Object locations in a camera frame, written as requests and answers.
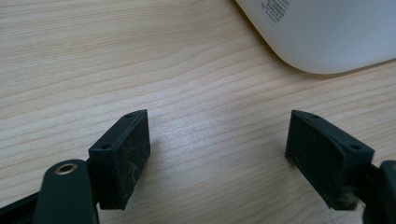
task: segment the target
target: light wood surface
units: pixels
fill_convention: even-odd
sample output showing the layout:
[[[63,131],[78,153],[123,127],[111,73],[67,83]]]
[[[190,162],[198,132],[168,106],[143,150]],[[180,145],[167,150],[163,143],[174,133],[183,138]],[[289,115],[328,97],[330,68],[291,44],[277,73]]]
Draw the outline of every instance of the light wood surface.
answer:
[[[232,0],[0,2],[0,206],[146,108],[152,153],[102,223],[361,223],[284,158],[290,111],[396,160],[396,61],[336,76],[283,63]]]

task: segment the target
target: fine print on white container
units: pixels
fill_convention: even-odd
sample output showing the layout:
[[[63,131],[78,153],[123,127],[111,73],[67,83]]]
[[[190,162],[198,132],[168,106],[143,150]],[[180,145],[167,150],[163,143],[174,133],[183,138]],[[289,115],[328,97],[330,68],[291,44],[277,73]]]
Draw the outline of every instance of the fine print on white container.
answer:
[[[236,0],[274,52],[334,74],[396,58],[396,0]]]

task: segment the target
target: wooden table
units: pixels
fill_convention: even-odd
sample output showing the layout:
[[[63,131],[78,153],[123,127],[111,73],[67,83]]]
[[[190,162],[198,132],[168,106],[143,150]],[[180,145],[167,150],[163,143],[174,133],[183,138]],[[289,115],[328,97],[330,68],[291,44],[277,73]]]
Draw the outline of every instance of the wooden table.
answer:
[[[0,205],[146,108],[152,153],[102,223],[361,223],[284,158],[290,111],[396,160],[396,61],[335,76],[282,62],[232,0],[0,2]]]

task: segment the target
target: wood grain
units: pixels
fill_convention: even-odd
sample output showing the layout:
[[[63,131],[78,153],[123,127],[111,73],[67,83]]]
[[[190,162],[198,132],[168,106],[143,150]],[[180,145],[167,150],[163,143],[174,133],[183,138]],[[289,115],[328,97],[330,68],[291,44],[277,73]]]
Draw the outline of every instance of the wood grain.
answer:
[[[336,76],[283,63],[231,0],[1,1],[0,206],[123,114],[148,109],[152,154],[102,223],[361,223],[283,156],[290,111],[396,160],[396,61]]]

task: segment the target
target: white container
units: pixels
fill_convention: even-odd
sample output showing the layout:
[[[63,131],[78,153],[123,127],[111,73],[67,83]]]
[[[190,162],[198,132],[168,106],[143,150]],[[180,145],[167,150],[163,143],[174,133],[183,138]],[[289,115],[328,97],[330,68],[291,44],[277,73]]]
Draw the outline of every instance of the white container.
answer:
[[[310,73],[396,58],[396,0],[236,0],[274,52]]]

